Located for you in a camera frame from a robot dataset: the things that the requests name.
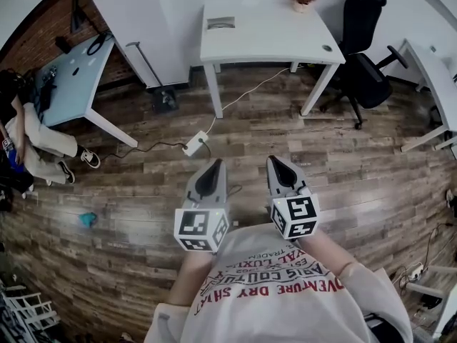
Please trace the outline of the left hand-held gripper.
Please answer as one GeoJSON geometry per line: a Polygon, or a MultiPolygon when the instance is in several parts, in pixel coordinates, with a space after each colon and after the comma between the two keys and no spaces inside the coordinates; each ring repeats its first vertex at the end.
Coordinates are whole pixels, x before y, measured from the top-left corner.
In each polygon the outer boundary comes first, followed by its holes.
{"type": "Polygon", "coordinates": [[[225,162],[203,165],[187,182],[185,195],[174,214],[175,240],[188,252],[217,253],[231,227],[225,162]]]}

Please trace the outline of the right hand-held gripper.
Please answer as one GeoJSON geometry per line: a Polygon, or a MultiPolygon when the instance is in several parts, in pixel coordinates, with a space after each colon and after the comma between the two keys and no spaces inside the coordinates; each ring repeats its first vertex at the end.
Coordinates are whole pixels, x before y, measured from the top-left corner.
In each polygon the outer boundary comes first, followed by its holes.
{"type": "Polygon", "coordinates": [[[318,197],[306,187],[301,167],[280,156],[269,156],[267,181],[271,196],[278,196],[290,189],[299,189],[291,195],[271,200],[270,218],[285,240],[296,240],[315,233],[319,223],[318,197]]]}

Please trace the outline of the person's left forearm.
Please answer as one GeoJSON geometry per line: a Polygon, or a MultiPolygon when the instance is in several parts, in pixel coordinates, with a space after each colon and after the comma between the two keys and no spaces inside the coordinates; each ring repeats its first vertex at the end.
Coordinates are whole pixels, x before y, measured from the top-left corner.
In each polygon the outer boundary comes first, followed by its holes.
{"type": "Polygon", "coordinates": [[[190,307],[211,271],[214,258],[210,252],[187,252],[166,303],[190,307]]]}

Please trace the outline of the person's right forearm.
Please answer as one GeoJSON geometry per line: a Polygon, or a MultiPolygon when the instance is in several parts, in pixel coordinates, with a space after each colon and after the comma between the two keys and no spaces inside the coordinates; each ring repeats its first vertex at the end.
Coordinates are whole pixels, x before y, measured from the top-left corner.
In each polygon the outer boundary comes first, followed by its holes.
{"type": "Polygon", "coordinates": [[[299,238],[298,244],[305,253],[320,262],[336,278],[339,278],[346,269],[351,271],[354,267],[361,265],[353,255],[321,230],[311,236],[299,238]]]}

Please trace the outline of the white red-print t-shirt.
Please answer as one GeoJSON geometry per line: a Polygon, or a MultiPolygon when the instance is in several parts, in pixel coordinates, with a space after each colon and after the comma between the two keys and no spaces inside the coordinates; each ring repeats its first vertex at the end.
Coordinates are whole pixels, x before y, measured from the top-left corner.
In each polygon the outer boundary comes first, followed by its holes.
{"type": "Polygon", "coordinates": [[[383,269],[336,278],[272,224],[228,233],[190,307],[159,304],[144,343],[413,343],[383,269]]]}

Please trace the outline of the black office chair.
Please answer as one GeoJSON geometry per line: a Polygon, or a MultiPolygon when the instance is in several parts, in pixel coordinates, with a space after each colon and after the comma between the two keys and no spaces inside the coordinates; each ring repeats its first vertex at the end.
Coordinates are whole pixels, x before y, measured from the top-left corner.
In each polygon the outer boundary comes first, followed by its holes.
{"type": "Polygon", "coordinates": [[[363,119],[360,108],[373,109],[389,98],[392,87],[381,69],[398,61],[405,69],[407,61],[392,46],[387,46],[390,55],[377,64],[365,54],[373,41],[376,25],[387,0],[346,0],[343,7],[343,34],[338,45],[346,62],[336,71],[338,96],[320,106],[321,112],[347,97],[361,129],[363,119]]]}

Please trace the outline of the light blue desk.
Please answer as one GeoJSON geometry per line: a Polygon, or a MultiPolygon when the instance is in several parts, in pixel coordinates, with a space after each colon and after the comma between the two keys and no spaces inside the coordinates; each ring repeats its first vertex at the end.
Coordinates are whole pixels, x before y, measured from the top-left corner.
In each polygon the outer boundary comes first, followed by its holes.
{"type": "Polygon", "coordinates": [[[42,122],[51,127],[85,118],[126,145],[136,148],[137,140],[92,108],[103,70],[116,43],[113,38],[107,39],[97,52],[89,56],[89,48],[95,40],[96,37],[92,37],[76,45],[68,54],[58,56],[37,72],[36,84],[41,86],[44,76],[56,68],[55,88],[51,90],[50,105],[43,113],[42,122]]]}

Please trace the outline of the plain white desk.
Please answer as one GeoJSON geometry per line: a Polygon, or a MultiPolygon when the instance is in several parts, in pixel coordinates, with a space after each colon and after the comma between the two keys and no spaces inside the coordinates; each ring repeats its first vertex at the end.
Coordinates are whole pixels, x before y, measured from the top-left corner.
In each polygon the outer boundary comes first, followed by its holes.
{"type": "Polygon", "coordinates": [[[418,66],[440,114],[442,125],[401,147],[407,152],[437,136],[451,131],[457,134],[457,84],[441,59],[433,52],[405,39],[401,51],[408,51],[418,66]]]}

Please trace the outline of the white frame stand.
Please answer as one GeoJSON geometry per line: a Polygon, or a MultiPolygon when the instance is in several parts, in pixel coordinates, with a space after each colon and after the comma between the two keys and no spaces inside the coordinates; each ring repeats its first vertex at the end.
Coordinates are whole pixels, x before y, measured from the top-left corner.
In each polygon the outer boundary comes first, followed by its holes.
{"type": "Polygon", "coordinates": [[[457,322],[457,282],[448,292],[433,287],[426,287],[418,283],[426,272],[457,276],[457,267],[430,265],[424,268],[421,278],[418,281],[406,283],[406,289],[408,291],[417,292],[438,302],[438,319],[436,326],[431,330],[431,337],[437,340],[443,336],[447,327],[451,329],[451,323],[457,322]]]}

